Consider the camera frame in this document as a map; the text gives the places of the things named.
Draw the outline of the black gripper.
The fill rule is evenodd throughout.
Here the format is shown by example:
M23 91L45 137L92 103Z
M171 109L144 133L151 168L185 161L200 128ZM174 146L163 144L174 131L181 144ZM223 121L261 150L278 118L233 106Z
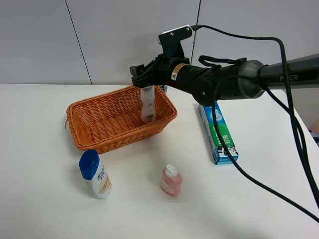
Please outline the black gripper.
M155 85L168 85L174 88L189 88L190 81L183 79L182 76L179 80L172 80L171 75L174 68L181 63L188 65L190 63L189 58L164 58L163 54L160 54L147 66L138 65L130 67L130 74L132 75L132 83L135 87L148 87ZM144 70L144 76L138 76Z

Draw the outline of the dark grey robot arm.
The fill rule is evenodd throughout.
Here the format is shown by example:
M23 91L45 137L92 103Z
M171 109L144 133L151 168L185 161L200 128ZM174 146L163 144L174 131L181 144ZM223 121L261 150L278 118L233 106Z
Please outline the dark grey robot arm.
M280 63L264 65L258 60L221 59L201 55L203 67L190 65L187 58L165 59L162 54L148 65L130 67L135 87L168 85L191 94L203 106L216 100L256 99L264 88L283 89Z

